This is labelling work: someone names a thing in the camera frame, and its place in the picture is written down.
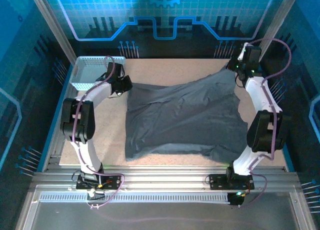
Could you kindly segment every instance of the gray cloth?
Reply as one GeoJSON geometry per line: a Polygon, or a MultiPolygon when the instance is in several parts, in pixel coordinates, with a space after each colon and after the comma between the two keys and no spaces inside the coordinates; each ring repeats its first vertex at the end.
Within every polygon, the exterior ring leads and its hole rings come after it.
{"type": "Polygon", "coordinates": [[[235,73],[175,86],[134,83],[127,98],[125,158],[147,154],[202,154],[221,163],[247,145],[247,123],[238,112],[235,73]]]}

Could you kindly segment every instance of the black mounting plate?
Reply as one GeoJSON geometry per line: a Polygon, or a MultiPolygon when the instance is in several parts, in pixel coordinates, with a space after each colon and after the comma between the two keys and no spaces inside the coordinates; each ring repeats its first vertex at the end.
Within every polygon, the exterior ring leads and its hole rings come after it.
{"type": "Polygon", "coordinates": [[[98,182],[90,179],[84,180],[79,174],[76,182],[77,190],[90,190],[97,188],[101,190],[117,190],[121,184],[121,176],[101,176],[102,187],[98,188],[98,182]]]}
{"type": "Polygon", "coordinates": [[[209,175],[210,190],[250,190],[255,189],[252,175],[236,175],[227,181],[226,174],[209,175]]]}

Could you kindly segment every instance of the wire basket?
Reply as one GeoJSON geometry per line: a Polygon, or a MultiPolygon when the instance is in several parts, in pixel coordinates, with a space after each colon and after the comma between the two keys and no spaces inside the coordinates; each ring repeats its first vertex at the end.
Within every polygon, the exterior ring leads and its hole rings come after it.
{"type": "MultiPolygon", "coordinates": [[[[125,68],[126,58],[123,56],[112,56],[117,64],[125,68]]],[[[107,71],[106,63],[112,63],[110,57],[105,61],[105,56],[79,56],[72,71],[70,83],[78,91],[89,90],[96,79],[107,71]]]]}

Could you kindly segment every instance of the work surface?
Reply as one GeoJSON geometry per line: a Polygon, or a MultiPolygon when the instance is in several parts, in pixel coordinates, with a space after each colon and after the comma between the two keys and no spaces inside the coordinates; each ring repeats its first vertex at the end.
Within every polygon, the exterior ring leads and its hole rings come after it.
{"type": "MultiPolygon", "coordinates": [[[[132,82],[159,86],[185,84],[214,74],[228,62],[228,59],[127,59],[125,72],[132,82]]],[[[250,127],[256,112],[249,94],[244,88],[235,87],[240,99],[238,111],[250,127]]],[[[126,161],[126,112],[127,93],[119,98],[105,99],[94,110],[95,133],[93,142],[96,153],[103,163],[114,166],[128,165],[183,165],[183,166],[221,166],[202,155],[149,154],[134,161],[126,161]]],[[[65,142],[60,165],[80,165],[74,148],[65,142]]],[[[264,159],[261,166],[285,166],[282,151],[275,152],[273,162],[264,159]]]]}

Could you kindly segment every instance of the purple cable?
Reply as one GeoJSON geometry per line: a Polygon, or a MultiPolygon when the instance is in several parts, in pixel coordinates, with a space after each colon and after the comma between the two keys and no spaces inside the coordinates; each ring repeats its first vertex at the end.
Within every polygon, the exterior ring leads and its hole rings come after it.
{"type": "Polygon", "coordinates": [[[115,71],[116,68],[116,63],[115,63],[115,59],[112,56],[106,56],[103,60],[105,67],[108,69],[107,67],[107,63],[106,63],[106,59],[107,58],[111,58],[112,60],[112,70],[111,73],[109,74],[109,76],[103,80],[102,82],[98,83],[97,85],[94,85],[93,87],[91,87],[88,91],[85,92],[85,94],[81,97],[78,106],[76,107],[76,111],[75,111],[75,116],[74,116],[74,123],[73,123],[73,129],[72,129],[72,142],[76,143],[76,128],[77,128],[77,123],[78,123],[78,116],[79,116],[79,112],[80,112],[80,107],[82,105],[82,102],[84,101],[84,99],[87,97],[87,95],[94,89],[96,89],[97,87],[101,86],[102,84],[104,84],[106,81],[108,81],[112,74],[115,71]]]}
{"type": "MultiPolygon", "coordinates": [[[[278,71],[274,74],[271,74],[267,77],[265,77],[261,83],[261,87],[262,87],[262,90],[266,96],[266,98],[268,99],[268,102],[270,104],[270,107],[272,109],[272,112],[273,112],[273,131],[272,131],[272,140],[271,140],[271,157],[265,155],[265,154],[260,154],[258,157],[265,157],[271,161],[273,161],[275,159],[275,151],[276,151],[276,135],[277,135],[277,111],[275,109],[275,106],[273,105],[273,102],[271,100],[271,97],[269,96],[268,92],[267,92],[267,89],[266,87],[264,86],[264,83],[270,79],[270,78],[273,78],[273,77],[276,77],[280,74],[282,74],[285,70],[287,70],[287,68],[289,67],[290,63],[291,63],[291,59],[292,59],[292,54],[291,54],[291,50],[290,50],[290,47],[288,46],[288,44],[286,44],[284,41],[280,40],[280,39],[277,39],[277,38],[260,38],[260,39],[257,39],[257,40],[254,40],[252,42],[249,42],[249,44],[254,44],[254,43],[257,43],[257,42],[260,42],[260,41],[263,41],[263,40],[271,40],[271,41],[276,41],[278,43],[281,43],[285,46],[285,48],[288,50],[288,54],[289,54],[289,59],[288,59],[288,62],[287,64],[285,65],[285,67],[281,70],[281,71],[278,71]]],[[[262,194],[266,191],[266,188],[267,188],[267,184],[268,184],[268,180],[265,176],[261,175],[261,174],[255,174],[252,172],[252,167],[253,165],[258,161],[258,157],[250,164],[249,166],[249,172],[251,173],[251,175],[254,175],[254,176],[257,176],[257,177],[261,177],[261,178],[264,178],[264,187],[262,189],[262,191],[260,192],[260,194],[255,198],[253,199],[250,203],[253,203],[255,202],[257,199],[259,199],[262,194]]]]}
{"type": "MultiPolygon", "coordinates": [[[[107,67],[107,63],[106,63],[106,60],[107,58],[110,58],[112,60],[112,70],[109,74],[109,76],[103,80],[102,82],[98,83],[97,85],[94,85],[93,87],[91,87],[88,91],[85,92],[85,94],[81,97],[79,103],[78,103],[78,106],[76,107],[76,111],[75,111],[75,116],[74,116],[74,123],[73,123],[73,129],[72,129],[72,142],[74,142],[78,147],[79,147],[79,144],[76,143],[76,128],[77,128],[77,122],[78,122],[78,116],[79,116],[79,112],[80,112],[80,107],[84,101],[84,99],[87,97],[87,95],[94,89],[98,88],[99,86],[101,86],[102,84],[104,84],[105,82],[107,82],[111,76],[113,75],[114,71],[115,71],[115,68],[116,68],[116,62],[115,62],[115,59],[112,57],[112,56],[106,56],[103,60],[104,62],[104,65],[105,67],[108,69],[107,67]]],[[[104,203],[102,203],[101,205],[98,205],[98,206],[92,206],[90,205],[89,203],[87,203],[91,208],[99,208],[99,207],[102,207],[104,205],[106,205],[108,202],[110,202],[114,196],[119,192],[119,190],[121,189],[122,185],[124,184],[124,181],[125,181],[125,175],[121,174],[121,173],[115,173],[115,174],[105,174],[105,173],[101,173],[101,172],[97,172],[97,171],[94,171],[92,170],[85,162],[81,152],[80,152],[80,148],[78,149],[78,155],[82,161],[82,163],[86,166],[87,169],[89,169],[91,172],[93,172],[94,174],[97,174],[99,176],[105,176],[105,177],[111,177],[111,176],[121,176],[122,177],[122,180],[121,180],[121,183],[118,187],[118,189],[113,193],[113,195],[111,195],[111,197],[104,203]]]]}

